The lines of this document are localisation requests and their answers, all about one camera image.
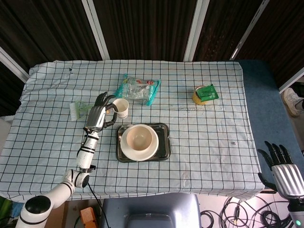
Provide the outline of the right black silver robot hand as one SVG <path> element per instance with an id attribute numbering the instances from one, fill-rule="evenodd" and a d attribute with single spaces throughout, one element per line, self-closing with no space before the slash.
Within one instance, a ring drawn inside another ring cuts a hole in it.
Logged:
<path id="1" fill-rule="evenodd" d="M 299 168 L 294 164 L 290 153 L 283 145 L 276 145 L 265 141 L 269 152 L 258 149 L 268 165 L 274 183 L 269 182 L 262 173 L 258 177 L 264 186 L 278 192 L 281 197 L 287 200 L 304 198 L 304 179 Z"/>

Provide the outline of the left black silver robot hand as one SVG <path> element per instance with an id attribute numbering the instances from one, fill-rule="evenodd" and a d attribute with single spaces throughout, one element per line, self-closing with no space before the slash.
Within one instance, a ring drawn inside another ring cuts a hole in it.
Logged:
<path id="1" fill-rule="evenodd" d="M 98 133 L 116 122 L 118 108 L 114 103 L 109 103 L 109 100 L 113 98 L 115 98 L 115 95 L 108 95 L 108 92 L 104 92 L 96 98 L 95 104 L 89 112 L 85 129 L 89 132 L 94 131 Z M 111 109 L 114 110 L 113 117 L 111 121 L 106 122 L 106 113 Z"/>

